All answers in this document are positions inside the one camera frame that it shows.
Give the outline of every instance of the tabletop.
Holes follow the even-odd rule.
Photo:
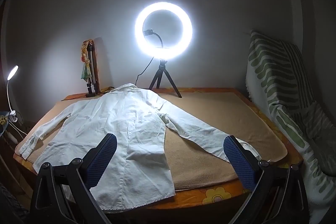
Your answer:
[[[153,89],[156,93],[173,93],[173,89]],[[280,161],[276,162],[275,165],[278,167],[288,168],[291,164],[301,164],[303,162],[302,156],[297,152],[294,146],[288,141],[288,139],[283,135],[283,133],[271,122],[251,101],[249,101],[245,96],[243,96],[238,90],[234,88],[179,88],[180,92],[231,92],[235,93],[247,106],[249,106],[256,115],[259,116],[268,127],[275,133],[275,135],[283,142],[287,149],[287,155]],[[76,98],[85,97],[85,93],[73,94],[67,96],[64,100],[71,100]],[[33,169],[33,164],[27,160],[24,160],[21,156],[14,154],[14,159],[17,161],[20,170],[25,173],[30,179],[28,183],[31,182],[33,187],[34,179],[36,178],[36,172]],[[247,193],[248,190],[244,189],[239,179],[232,181],[220,183],[217,185],[176,191],[176,195],[163,199],[159,202],[152,203],[146,208],[150,209],[172,209],[172,208],[185,208],[194,207],[198,205],[205,205],[209,203],[215,203],[225,199],[234,198]]]

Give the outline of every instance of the brown cloth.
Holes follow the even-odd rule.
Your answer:
[[[234,93],[182,93],[182,98],[176,97],[175,94],[159,95],[207,124],[248,142],[264,160],[275,162],[287,155],[284,144],[273,131]],[[56,103],[27,137],[38,126],[57,116],[68,105],[86,99]],[[38,141],[28,157],[29,161],[34,162],[38,158],[62,124],[49,133],[43,141]],[[16,154],[19,155],[18,151],[26,138],[16,147]],[[209,186],[237,177],[230,163],[207,153],[194,142],[181,138],[168,128],[166,128],[164,150],[176,190]]]

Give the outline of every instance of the lamp head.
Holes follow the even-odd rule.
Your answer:
[[[14,74],[16,73],[17,69],[19,68],[18,65],[16,65],[9,73],[8,77],[7,77],[7,81],[11,80],[11,78],[14,76]]]
[[[147,30],[143,31],[143,23],[145,19],[153,12],[158,10],[168,10],[174,13],[179,17],[179,19],[182,22],[183,26],[183,33],[181,40],[173,47],[171,48],[158,48],[154,45],[150,44],[146,39],[145,36],[150,35]],[[157,2],[152,5],[147,6],[145,9],[143,9],[140,14],[138,15],[138,18],[135,22],[135,37],[138,43],[138,46],[140,49],[149,56],[154,56],[158,59],[164,59],[168,60],[171,58],[174,58],[175,56],[181,54],[189,45],[190,40],[193,35],[193,28],[190,21],[190,18],[188,17],[187,13],[183,11],[180,7],[178,7],[175,4],[168,3],[168,2]]]

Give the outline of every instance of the tripod leg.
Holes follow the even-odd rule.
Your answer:
[[[168,78],[170,84],[173,86],[175,92],[177,93],[177,96],[178,96],[179,98],[182,98],[181,93],[180,93],[179,90],[177,89],[177,87],[176,87],[174,81],[173,81],[172,78],[170,77],[170,75],[169,75],[169,73],[167,72],[167,70],[164,70],[164,72],[165,72],[165,75],[167,76],[167,78]]]
[[[157,83],[156,83],[156,88],[159,89],[160,88],[160,83],[161,83],[161,79],[162,79],[162,74],[163,74],[163,70],[160,71],[161,73],[159,74],[158,78],[157,78]]]
[[[152,88],[153,88],[153,86],[154,86],[154,84],[155,84],[155,81],[156,81],[157,78],[159,77],[159,73],[160,73],[160,70],[158,69],[157,72],[156,72],[156,74],[154,75],[154,78],[153,78],[153,80],[152,80],[150,86],[149,86],[149,90],[152,90]]]

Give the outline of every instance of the long-sleeved shirt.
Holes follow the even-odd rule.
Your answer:
[[[120,211],[143,206],[175,194],[172,176],[164,154],[166,126],[207,152],[229,161],[223,151],[228,134],[202,122],[150,90],[123,85],[97,99],[73,103],[51,121],[41,125],[24,143],[24,159],[38,139],[63,119],[62,128],[33,164],[66,165],[84,157],[107,133],[117,137],[117,150],[98,185],[90,189],[102,210]],[[241,145],[256,157],[248,143]]]

